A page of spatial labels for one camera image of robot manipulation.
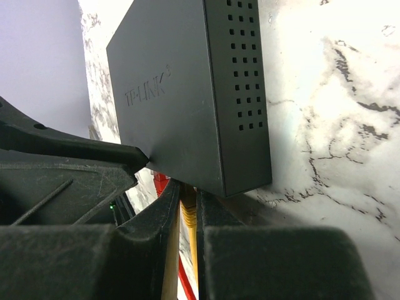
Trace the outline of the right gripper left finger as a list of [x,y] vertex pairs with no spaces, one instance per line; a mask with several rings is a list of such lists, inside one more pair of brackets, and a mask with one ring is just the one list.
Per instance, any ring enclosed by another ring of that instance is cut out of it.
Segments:
[[1,298],[176,299],[180,189],[119,227],[3,226]]

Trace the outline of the black TP-Link network switch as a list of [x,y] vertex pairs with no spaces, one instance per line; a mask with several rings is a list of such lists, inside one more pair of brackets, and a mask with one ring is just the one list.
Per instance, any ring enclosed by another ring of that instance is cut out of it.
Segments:
[[106,48],[121,142],[229,197],[272,177],[256,1],[134,1]]

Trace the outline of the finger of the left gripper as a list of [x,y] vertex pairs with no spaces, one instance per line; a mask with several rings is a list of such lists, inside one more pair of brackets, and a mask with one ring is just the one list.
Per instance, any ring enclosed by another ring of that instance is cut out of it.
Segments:
[[112,224],[148,158],[51,129],[1,100],[1,224]]

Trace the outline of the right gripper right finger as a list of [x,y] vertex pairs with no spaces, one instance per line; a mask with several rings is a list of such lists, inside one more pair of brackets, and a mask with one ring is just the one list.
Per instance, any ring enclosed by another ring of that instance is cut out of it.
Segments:
[[373,299],[355,244],[342,230],[248,226],[198,191],[200,299]]

